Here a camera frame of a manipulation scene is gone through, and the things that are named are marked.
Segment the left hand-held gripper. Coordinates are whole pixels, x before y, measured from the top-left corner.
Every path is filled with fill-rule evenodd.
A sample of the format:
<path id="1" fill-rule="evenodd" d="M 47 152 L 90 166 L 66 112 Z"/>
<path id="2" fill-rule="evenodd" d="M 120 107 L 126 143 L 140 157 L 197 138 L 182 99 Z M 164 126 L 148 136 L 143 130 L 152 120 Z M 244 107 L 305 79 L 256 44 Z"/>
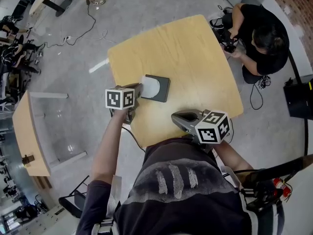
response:
<path id="1" fill-rule="evenodd" d="M 135 110 L 139 106 L 137 101 L 141 97 L 141 83 L 132 83 L 125 86 L 116 86 L 105 90 L 106 108 L 111 116 L 115 110 L 128 110 L 124 120 L 125 124 L 131 124 L 135 117 Z"/>

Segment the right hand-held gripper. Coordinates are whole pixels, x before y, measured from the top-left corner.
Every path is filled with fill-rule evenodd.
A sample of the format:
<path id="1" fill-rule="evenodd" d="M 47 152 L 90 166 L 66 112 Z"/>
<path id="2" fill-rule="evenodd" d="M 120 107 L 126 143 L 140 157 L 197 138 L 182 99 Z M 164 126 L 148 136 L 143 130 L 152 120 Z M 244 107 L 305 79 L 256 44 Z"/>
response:
<path id="1" fill-rule="evenodd" d="M 194 136 L 199 144 L 221 144 L 230 132 L 228 113 L 219 110 L 181 110 L 174 112 L 172 122 L 182 131 Z"/>

